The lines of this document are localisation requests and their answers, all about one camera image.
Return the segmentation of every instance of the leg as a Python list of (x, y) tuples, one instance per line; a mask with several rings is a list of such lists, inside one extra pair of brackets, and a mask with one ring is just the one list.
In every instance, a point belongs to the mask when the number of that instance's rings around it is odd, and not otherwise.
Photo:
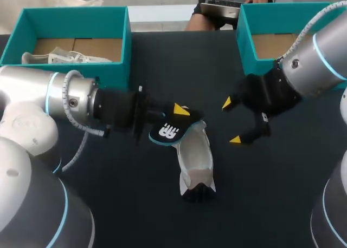
[(202, 14), (193, 14), (188, 22), (186, 31), (215, 30), (213, 23)]
[(186, 31), (217, 30), (225, 24), (202, 14), (200, 4), (205, 1), (206, 0), (198, 0), (198, 4), (196, 5), (193, 15), (185, 29)]

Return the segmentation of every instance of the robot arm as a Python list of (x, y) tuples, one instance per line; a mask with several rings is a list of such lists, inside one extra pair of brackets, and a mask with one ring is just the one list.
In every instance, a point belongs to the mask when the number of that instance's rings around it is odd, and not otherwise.
[(222, 109), (229, 111), (242, 103), (253, 111), (255, 127), (230, 142), (252, 143), (261, 136), (270, 136), (271, 118), (347, 80), (346, 31), (347, 12), (344, 12), (311, 40), (295, 44), (274, 61), (273, 69), (264, 76), (250, 74), (241, 80)]

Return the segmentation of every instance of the black table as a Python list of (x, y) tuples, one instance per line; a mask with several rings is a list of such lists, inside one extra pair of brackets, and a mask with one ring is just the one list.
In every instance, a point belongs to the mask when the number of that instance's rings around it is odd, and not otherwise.
[[(148, 129), (138, 147), (130, 135), (92, 136), (64, 180), (94, 214), (97, 247), (314, 247), (311, 209), (346, 150), (342, 92), (278, 117), (271, 138), (231, 146), (253, 125), (243, 107), (221, 112), (241, 77), (233, 31), (133, 33), (132, 88), (204, 110), (217, 197), (184, 202), (176, 152), (151, 143)], [(68, 123), (59, 129), (68, 160), (82, 134)]]

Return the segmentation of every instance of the white sneaker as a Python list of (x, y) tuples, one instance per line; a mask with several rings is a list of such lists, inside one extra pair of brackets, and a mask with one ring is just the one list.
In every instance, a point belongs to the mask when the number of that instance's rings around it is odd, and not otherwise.
[(184, 199), (202, 202), (214, 197), (213, 157), (210, 142), (205, 132), (206, 123), (192, 125), (183, 139), (172, 145), (177, 149), (181, 174), (179, 187)]
[(85, 56), (76, 51), (66, 51), (56, 47), (46, 55), (33, 55), (25, 52), (22, 55), (22, 64), (52, 64), (52, 63), (96, 63), (111, 62), (103, 57)]

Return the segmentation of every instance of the person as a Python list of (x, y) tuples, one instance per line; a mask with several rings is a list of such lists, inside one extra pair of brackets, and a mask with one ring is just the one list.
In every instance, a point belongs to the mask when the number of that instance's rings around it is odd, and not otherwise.
[[(205, 0), (198, 0), (198, 4), (194, 9), (193, 15), (186, 27), (186, 31), (202, 31), (202, 30), (218, 30), (226, 23), (231, 24), (234, 29), (237, 26), (237, 19), (226, 19), (222, 17), (208, 17), (202, 15), (201, 3)], [(246, 0), (245, 3), (267, 3), (272, 2), (272, 0)]]

